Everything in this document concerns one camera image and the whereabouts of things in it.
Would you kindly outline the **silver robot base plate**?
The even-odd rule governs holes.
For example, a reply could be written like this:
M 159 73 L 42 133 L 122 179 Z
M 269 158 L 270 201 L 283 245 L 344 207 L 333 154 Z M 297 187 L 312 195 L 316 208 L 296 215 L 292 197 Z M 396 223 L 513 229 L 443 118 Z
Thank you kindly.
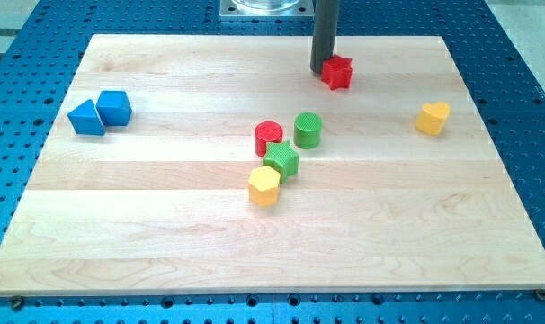
M 301 17 L 315 14 L 312 0 L 221 0 L 219 15 L 227 18 Z

